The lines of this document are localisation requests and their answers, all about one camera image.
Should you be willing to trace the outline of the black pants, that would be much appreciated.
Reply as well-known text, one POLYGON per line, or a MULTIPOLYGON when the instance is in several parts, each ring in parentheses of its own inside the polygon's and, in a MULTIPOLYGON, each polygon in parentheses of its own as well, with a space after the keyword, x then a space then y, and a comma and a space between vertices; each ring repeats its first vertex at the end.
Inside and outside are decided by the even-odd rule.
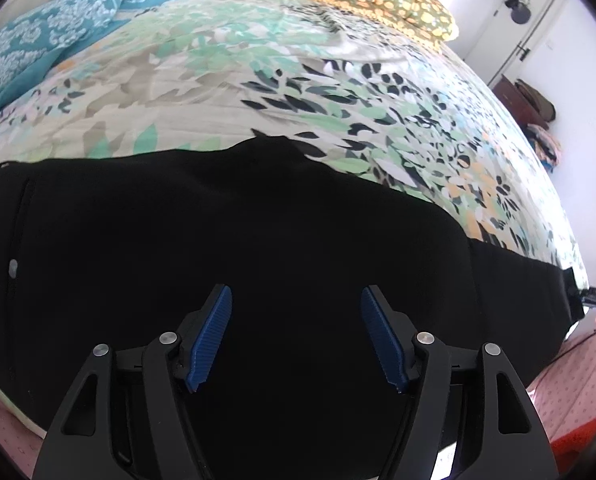
POLYGON ((498 344, 522 382, 582 314, 561 266, 299 141, 0 166, 0 389, 41 428, 97 344, 148 344, 219 284, 232 316, 191 420, 217 479, 385 469, 406 405, 361 317, 367 286, 444 344, 498 344))

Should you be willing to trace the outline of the clothes pile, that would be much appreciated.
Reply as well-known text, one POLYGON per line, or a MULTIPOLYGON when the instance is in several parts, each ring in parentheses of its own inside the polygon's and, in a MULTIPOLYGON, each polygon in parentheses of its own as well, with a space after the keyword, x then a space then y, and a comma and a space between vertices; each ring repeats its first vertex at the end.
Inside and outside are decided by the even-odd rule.
POLYGON ((550 174, 560 164, 562 149, 559 142, 539 125, 528 124, 522 129, 540 163, 550 174))

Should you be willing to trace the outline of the dark red suitcase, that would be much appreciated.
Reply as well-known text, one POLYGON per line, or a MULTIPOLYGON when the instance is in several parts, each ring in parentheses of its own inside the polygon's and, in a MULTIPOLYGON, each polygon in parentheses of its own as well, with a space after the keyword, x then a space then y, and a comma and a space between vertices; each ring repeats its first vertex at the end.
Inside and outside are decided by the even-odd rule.
POLYGON ((521 128, 532 124, 538 125, 544 130, 549 129, 548 123, 540 117, 538 111, 505 76, 500 77, 499 81, 496 82, 493 93, 521 128))

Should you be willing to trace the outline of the white door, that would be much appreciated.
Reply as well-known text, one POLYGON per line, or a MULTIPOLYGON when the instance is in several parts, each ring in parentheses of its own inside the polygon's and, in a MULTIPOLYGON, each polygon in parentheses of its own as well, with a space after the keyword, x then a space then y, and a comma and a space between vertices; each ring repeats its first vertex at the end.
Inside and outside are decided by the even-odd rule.
POLYGON ((566 0, 500 0, 465 57, 465 63, 490 87, 514 80, 524 61, 559 18, 566 0))

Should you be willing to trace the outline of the floral leaf bedspread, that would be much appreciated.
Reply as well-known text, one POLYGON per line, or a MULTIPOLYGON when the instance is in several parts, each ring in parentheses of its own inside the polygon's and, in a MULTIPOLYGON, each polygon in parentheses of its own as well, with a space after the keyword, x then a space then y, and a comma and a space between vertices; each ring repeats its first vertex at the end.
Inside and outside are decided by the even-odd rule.
MULTIPOLYGON (((0 28, 51 0, 10 0, 0 28)), ((588 283, 552 180, 450 50, 348 34, 311 0, 169 0, 56 64, 0 110, 0 163, 224 150, 307 156, 446 210, 476 240, 588 283)))

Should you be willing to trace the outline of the teal floral pillow near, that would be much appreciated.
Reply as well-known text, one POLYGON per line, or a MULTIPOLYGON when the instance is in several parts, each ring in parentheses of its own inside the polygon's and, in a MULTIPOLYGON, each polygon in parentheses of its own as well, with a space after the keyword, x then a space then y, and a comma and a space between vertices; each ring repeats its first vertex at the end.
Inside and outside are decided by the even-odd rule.
POLYGON ((0 110, 110 34, 124 0, 51 0, 0 28, 0 110))

